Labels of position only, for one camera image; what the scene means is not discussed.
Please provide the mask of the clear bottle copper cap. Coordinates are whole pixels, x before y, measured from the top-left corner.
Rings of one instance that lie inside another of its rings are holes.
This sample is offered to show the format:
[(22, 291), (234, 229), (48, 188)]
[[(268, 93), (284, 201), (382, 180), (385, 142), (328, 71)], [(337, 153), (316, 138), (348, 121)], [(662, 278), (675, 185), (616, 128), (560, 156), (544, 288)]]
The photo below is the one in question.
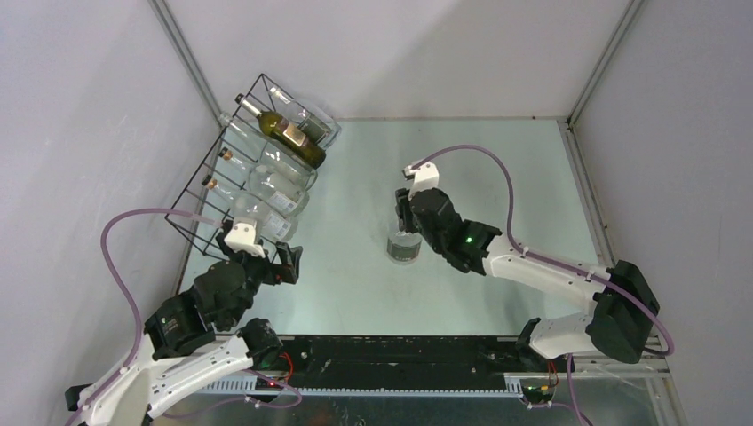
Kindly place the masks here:
[(256, 195), (221, 183), (212, 175), (207, 175), (202, 180), (202, 185), (228, 204), (233, 217), (233, 230), (253, 231), (257, 240), (261, 238), (274, 243), (288, 242), (295, 235), (298, 221), (286, 218)]

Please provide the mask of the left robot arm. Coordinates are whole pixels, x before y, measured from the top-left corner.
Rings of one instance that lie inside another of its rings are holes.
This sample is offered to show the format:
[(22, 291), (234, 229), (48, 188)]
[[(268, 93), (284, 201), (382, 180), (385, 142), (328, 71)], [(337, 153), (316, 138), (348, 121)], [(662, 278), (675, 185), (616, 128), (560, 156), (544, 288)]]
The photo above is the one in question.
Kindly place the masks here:
[(278, 262), (221, 246), (192, 286), (162, 303), (134, 350), (95, 383), (64, 393), (70, 425), (148, 425), (181, 399), (239, 370), (277, 365), (283, 344), (267, 319), (241, 319), (259, 288), (297, 282), (301, 246), (276, 243)]

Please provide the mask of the clear bottle white cap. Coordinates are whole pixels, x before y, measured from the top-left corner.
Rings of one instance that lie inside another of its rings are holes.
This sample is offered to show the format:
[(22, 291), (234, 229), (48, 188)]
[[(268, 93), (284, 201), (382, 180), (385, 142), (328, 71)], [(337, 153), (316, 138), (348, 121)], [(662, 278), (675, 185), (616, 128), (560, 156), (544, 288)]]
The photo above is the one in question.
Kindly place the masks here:
[(422, 241), (422, 237), (417, 233), (392, 233), (387, 239), (387, 256), (396, 263), (410, 264), (418, 259)]

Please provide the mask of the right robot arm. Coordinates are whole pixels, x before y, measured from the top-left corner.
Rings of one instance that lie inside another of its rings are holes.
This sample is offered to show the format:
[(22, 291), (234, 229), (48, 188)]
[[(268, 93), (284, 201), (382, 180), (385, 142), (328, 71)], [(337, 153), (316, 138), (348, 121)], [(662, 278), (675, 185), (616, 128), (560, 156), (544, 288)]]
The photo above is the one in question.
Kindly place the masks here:
[(438, 188), (416, 194), (401, 188), (395, 201), (400, 229), (419, 234), (459, 272), (515, 281), (578, 308), (576, 314), (534, 318), (524, 326), (516, 357), (526, 370), (591, 351), (626, 364), (640, 361), (660, 305), (635, 264), (620, 260), (603, 267), (534, 253), (497, 227), (461, 218)]

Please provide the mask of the clear bottle black cap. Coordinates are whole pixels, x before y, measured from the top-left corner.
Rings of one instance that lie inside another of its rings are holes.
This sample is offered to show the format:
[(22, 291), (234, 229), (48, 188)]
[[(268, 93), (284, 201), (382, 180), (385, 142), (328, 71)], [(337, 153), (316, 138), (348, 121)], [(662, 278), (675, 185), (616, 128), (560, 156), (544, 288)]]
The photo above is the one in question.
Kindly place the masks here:
[(307, 206), (309, 193), (274, 167), (243, 160), (227, 147), (221, 148), (218, 156), (242, 172), (247, 191), (267, 202), (285, 217), (296, 217)]

